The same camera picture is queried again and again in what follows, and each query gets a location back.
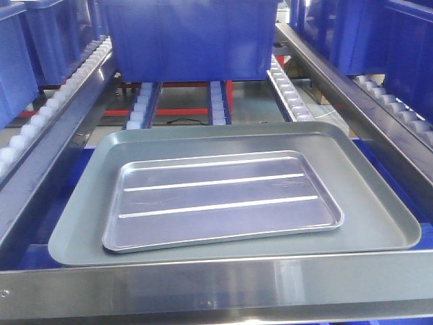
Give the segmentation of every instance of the screw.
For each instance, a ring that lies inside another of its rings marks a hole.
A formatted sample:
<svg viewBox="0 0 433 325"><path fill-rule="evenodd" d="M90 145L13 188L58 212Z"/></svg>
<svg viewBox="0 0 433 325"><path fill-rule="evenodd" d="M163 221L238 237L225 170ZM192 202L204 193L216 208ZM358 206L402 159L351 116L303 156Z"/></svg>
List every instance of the screw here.
<svg viewBox="0 0 433 325"><path fill-rule="evenodd" d="M1 298L6 298L9 295L10 295L10 291L9 290L7 290L7 289L0 290L0 297Z"/></svg>

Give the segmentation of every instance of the stainless steel edge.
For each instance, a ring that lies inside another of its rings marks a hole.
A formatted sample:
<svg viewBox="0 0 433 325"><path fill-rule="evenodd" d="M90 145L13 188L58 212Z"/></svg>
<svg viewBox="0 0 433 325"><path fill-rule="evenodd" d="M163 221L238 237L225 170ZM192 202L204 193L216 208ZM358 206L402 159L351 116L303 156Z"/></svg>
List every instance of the stainless steel edge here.
<svg viewBox="0 0 433 325"><path fill-rule="evenodd" d="M419 251L3 272L0 320L141 314L163 324L180 313L188 324L261 325L429 316L431 260Z"/></svg>
<svg viewBox="0 0 433 325"><path fill-rule="evenodd" d="M20 258L28 245L23 238L30 238L27 235L37 228L44 209L66 180L106 108L107 96L101 94L105 90L111 95L117 88L119 81L112 78L115 69L110 51L1 189L2 267L11 267Z"/></svg>
<svg viewBox="0 0 433 325"><path fill-rule="evenodd" d="M431 149L311 49L287 24L277 23L277 34L350 128L406 191L413 201L412 211L420 219L433 221Z"/></svg>

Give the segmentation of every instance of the aluminum tray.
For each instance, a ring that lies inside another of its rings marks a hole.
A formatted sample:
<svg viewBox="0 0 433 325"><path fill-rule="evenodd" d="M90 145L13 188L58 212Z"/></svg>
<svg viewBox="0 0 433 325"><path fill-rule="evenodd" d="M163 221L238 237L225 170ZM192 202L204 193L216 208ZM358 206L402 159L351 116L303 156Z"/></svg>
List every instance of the aluminum tray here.
<svg viewBox="0 0 433 325"><path fill-rule="evenodd" d="M104 232L116 253L332 230L343 214L295 151L130 162Z"/></svg>
<svg viewBox="0 0 433 325"><path fill-rule="evenodd" d="M115 254L101 243L122 166L166 160L293 150L302 153L344 213L331 232L254 238ZM409 248L421 230L355 145L327 123L170 127L114 133L94 152L49 241L66 265L107 265L310 255Z"/></svg>

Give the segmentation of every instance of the blue plastic bin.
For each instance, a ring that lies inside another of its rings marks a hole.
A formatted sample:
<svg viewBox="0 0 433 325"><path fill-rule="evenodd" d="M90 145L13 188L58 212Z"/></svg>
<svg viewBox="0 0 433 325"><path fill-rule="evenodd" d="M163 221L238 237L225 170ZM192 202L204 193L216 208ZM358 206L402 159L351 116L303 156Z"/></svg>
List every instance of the blue plastic bin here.
<svg viewBox="0 0 433 325"><path fill-rule="evenodd" d="M88 0L90 18L92 21L93 38L95 40L102 40L108 34L107 20L104 16L104 8L100 1Z"/></svg>
<svg viewBox="0 0 433 325"><path fill-rule="evenodd" d="M406 318L404 320L365 320L344 325L433 325L433 318Z"/></svg>
<svg viewBox="0 0 433 325"><path fill-rule="evenodd" d="M292 0L290 26L347 75L384 73L391 21L384 0Z"/></svg>
<svg viewBox="0 0 433 325"><path fill-rule="evenodd" d="M73 0L23 0L24 37L37 84L61 85L83 61Z"/></svg>
<svg viewBox="0 0 433 325"><path fill-rule="evenodd" d="M77 33L78 44L80 51L84 51L86 47L95 39L90 13L90 0L67 0L72 5L72 12L76 13L77 18Z"/></svg>
<svg viewBox="0 0 433 325"><path fill-rule="evenodd" d="M388 0L393 16L385 88L433 122L433 9Z"/></svg>
<svg viewBox="0 0 433 325"><path fill-rule="evenodd" d="M0 129L38 96L20 26L24 11L22 3L0 7Z"/></svg>
<svg viewBox="0 0 433 325"><path fill-rule="evenodd" d="M278 0L104 0L124 81L265 79Z"/></svg>

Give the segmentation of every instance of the black cable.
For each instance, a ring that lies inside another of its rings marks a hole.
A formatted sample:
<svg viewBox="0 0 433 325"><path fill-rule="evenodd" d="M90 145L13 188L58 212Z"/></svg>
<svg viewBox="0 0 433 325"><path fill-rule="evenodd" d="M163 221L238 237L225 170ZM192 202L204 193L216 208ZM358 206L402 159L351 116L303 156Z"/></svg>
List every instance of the black cable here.
<svg viewBox="0 0 433 325"><path fill-rule="evenodd" d="M207 125L207 124L204 124L202 121L194 120L193 118L184 118L184 117L177 118L177 119L175 119L173 121L169 121L169 122L167 122L167 124L170 125L170 124L173 124L173 123L176 123L176 122L179 122L179 121L192 121L192 122L198 122L201 125Z"/></svg>

